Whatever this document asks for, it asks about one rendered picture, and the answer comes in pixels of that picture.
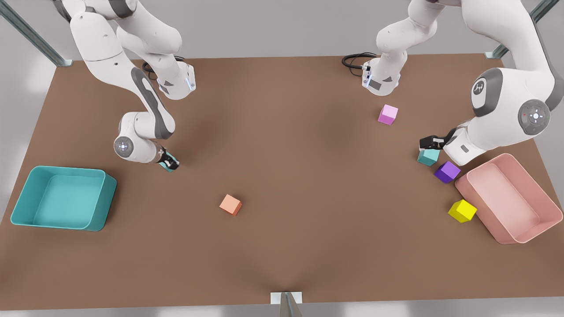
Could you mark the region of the teal plastic bin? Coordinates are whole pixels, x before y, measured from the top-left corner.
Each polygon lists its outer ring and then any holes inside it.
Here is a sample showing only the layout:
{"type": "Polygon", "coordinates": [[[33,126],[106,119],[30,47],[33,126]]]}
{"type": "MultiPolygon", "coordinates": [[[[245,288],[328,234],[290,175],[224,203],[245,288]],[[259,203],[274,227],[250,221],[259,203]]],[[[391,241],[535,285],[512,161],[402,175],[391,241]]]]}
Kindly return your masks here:
{"type": "Polygon", "coordinates": [[[100,231],[117,181],[99,169],[36,166],[28,175],[10,220],[15,225],[100,231]]]}

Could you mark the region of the purple cube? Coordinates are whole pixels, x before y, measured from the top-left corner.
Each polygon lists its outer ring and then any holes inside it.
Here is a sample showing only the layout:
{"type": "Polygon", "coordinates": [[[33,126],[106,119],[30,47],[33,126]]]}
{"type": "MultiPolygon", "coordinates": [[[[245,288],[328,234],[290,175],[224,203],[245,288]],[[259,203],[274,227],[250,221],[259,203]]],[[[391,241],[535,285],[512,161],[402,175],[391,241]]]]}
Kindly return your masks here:
{"type": "Polygon", "coordinates": [[[446,161],[435,172],[434,176],[443,183],[452,182],[460,173],[460,168],[451,161],[446,161]]]}

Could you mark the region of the silver frame post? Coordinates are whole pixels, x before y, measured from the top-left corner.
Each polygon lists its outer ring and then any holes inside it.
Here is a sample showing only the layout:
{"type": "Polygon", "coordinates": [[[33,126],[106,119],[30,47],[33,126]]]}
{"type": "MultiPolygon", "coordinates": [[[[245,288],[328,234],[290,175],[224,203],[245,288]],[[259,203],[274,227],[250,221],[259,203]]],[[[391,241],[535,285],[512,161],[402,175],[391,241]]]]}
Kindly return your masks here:
{"type": "Polygon", "coordinates": [[[0,16],[20,32],[24,38],[34,45],[34,47],[56,67],[69,67],[73,64],[73,60],[64,59],[5,0],[0,0],[0,16]]]}
{"type": "Polygon", "coordinates": [[[280,305],[280,317],[303,317],[298,304],[303,303],[302,292],[272,292],[271,305],[280,305]]]}
{"type": "Polygon", "coordinates": [[[550,63],[537,23],[561,1],[563,4],[558,18],[562,23],[556,30],[562,32],[564,0],[538,0],[531,11],[524,7],[522,0],[486,0],[488,7],[484,14],[485,20],[479,23],[484,29],[477,29],[476,32],[499,42],[499,46],[493,52],[485,52],[485,57],[501,59],[510,53],[516,67],[524,70],[533,70],[539,68],[540,64],[550,63]]]}

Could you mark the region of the orange cube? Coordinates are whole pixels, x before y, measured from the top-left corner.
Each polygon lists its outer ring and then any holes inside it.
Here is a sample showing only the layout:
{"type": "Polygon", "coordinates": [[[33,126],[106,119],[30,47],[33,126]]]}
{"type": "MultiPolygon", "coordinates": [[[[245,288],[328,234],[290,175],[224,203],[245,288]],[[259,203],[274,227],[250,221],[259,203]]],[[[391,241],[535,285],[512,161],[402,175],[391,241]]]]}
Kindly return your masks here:
{"type": "Polygon", "coordinates": [[[220,203],[220,209],[233,215],[234,217],[238,214],[238,211],[242,207],[242,202],[231,195],[226,195],[223,201],[220,203]]]}

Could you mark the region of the yellow cube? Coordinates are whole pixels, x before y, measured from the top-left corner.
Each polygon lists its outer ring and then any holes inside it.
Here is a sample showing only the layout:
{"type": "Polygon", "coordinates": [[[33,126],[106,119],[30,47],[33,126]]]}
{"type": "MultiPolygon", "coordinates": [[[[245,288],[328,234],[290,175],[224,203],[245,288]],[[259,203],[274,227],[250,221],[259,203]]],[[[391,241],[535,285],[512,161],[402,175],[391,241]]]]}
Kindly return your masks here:
{"type": "Polygon", "coordinates": [[[466,200],[460,200],[453,204],[449,209],[448,215],[451,215],[451,217],[460,223],[464,223],[471,221],[476,212],[477,208],[475,206],[471,205],[471,203],[468,203],[466,200]]]}

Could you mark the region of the pink cube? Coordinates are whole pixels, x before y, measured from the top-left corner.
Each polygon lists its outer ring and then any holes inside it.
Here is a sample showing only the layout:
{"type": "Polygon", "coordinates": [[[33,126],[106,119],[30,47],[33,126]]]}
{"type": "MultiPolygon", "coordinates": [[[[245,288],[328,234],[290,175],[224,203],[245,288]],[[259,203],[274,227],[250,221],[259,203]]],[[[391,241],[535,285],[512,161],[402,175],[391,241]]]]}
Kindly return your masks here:
{"type": "Polygon", "coordinates": [[[390,106],[388,104],[385,104],[382,107],[382,110],[379,114],[378,122],[381,122],[381,123],[386,124],[386,125],[393,124],[393,122],[395,121],[395,119],[397,117],[397,111],[398,111],[397,107],[393,107],[393,106],[390,106]]]}

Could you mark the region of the pink plastic bin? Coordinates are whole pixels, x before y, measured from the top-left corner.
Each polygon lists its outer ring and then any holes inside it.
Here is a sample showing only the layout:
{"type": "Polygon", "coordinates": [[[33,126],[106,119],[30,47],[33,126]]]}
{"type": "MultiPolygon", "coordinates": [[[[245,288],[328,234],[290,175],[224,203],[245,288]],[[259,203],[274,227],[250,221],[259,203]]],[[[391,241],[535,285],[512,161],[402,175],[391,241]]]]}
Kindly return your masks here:
{"type": "Polygon", "coordinates": [[[468,171],[455,186],[501,244],[527,243],[564,219],[560,207],[509,153],[468,171]]]}

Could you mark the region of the teal blue cube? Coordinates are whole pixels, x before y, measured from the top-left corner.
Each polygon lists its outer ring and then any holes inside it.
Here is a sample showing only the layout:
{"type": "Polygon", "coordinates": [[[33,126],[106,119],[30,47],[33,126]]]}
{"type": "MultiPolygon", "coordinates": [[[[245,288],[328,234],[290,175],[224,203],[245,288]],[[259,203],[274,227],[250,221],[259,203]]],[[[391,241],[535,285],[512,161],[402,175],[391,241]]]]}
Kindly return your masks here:
{"type": "Polygon", "coordinates": [[[419,151],[419,155],[417,157],[417,162],[431,166],[438,161],[440,150],[435,149],[424,149],[419,151]]]}

